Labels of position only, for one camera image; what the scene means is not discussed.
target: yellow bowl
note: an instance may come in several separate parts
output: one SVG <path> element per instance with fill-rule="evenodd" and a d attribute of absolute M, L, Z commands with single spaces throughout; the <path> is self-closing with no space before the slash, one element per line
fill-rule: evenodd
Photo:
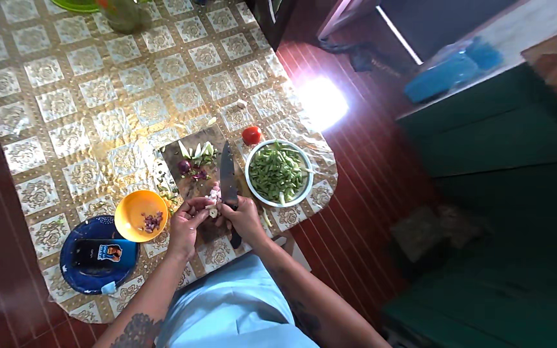
<path fill-rule="evenodd" d="M 157 212 L 163 213 L 163 219 L 160 221 L 158 229 L 147 233 L 144 231 L 145 216 L 156 216 Z M 159 235 L 165 229 L 168 219 L 169 212 L 165 201 L 156 192 L 146 189 L 128 194 L 115 209 L 115 227 L 118 232 L 122 237 L 137 243 L 151 240 Z"/>

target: tomato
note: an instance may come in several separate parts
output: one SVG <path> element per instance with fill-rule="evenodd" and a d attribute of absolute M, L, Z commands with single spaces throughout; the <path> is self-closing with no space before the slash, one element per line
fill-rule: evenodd
<path fill-rule="evenodd" d="M 242 132 L 242 139 L 246 145 L 259 144 L 261 141 L 261 130 L 259 127 L 249 127 Z"/>

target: patterned tablecloth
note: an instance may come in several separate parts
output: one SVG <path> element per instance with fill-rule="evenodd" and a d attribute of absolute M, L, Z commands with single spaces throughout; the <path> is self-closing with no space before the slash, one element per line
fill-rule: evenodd
<path fill-rule="evenodd" d="M 337 184 L 334 155 L 311 123 L 246 4 L 190 0 L 144 4 L 151 28 L 112 32 L 99 13 L 80 15 L 50 0 L 0 2 L 0 141 L 44 281 L 74 318 L 109 323 L 160 262 L 168 234 L 144 243 L 134 274 L 113 295 L 75 292 L 59 270 L 70 229 L 112 214 L 126 194 L 156 190 L 155 149 L 212 117 L 244 167 L 241 130 L 303 147 L 314 185 L 302 203 L 270 210 L 269 235 L 323 208 Z M 244 99 L 248 107 L 233 108 Z M 180 286 L 244 254 L 227 237 L 205 241 Z"/>

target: hand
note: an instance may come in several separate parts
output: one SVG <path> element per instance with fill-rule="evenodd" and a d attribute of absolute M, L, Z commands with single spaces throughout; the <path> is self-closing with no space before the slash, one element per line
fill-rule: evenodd
<path fill-rule="evenodd" d="M 197 227 L 210 216 L 205 206 L 211 204 L 212 202 L 205 197 L 192 198 L 182 203 L 171 217 L 167 257 L 183 257 L 189 260 L 195 255 Z"/>
<path fill-rule="evenodd" d="M 227 218 L 245 242 L 255 248 L 268 239 L 257 214 L 255 202 L 250 198 L 238 196 L 238 209 L 233 211 L 228 205 L 218 203 L 219 212 Z"/>

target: green cabinet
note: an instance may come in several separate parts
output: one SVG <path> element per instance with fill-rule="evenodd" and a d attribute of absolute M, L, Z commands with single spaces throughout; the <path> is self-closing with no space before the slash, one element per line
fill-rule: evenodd
<path fill-rule="evenodd" d="M 557 347 L 557 97 L 522 65 L 397 121 L 493 234 L 384 307 L 443 347 Z"/>

